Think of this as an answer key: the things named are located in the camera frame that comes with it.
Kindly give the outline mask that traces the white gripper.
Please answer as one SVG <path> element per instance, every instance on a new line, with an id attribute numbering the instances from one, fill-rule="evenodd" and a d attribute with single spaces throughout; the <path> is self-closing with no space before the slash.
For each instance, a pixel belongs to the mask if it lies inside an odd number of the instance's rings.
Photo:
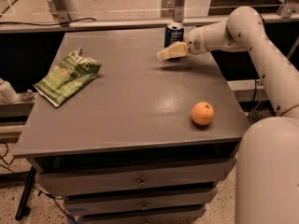
<path id="1" fill-rule="evenodd" d="M 205 26 L 188 30 L 184 35 L 184 42 L 175 42 L 162 49 L 156 54 L 156 58 L 164 61 L 186 56 L 188 52 L 193 55 L 208 52 L 205 42 Z"/>

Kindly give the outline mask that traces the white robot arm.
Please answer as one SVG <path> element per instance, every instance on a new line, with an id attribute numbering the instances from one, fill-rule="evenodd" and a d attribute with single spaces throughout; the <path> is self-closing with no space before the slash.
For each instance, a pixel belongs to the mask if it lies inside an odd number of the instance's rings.
<path id="1" fill-rule="evenodd" d="M 235 224 L 299 224 L 299 72 L 267 36 L 252 7 L 238 7 L 225 21 L 190 30 L 157 58 L 214 50 L 245 51 L 268 104 L 240 142 Z"/>

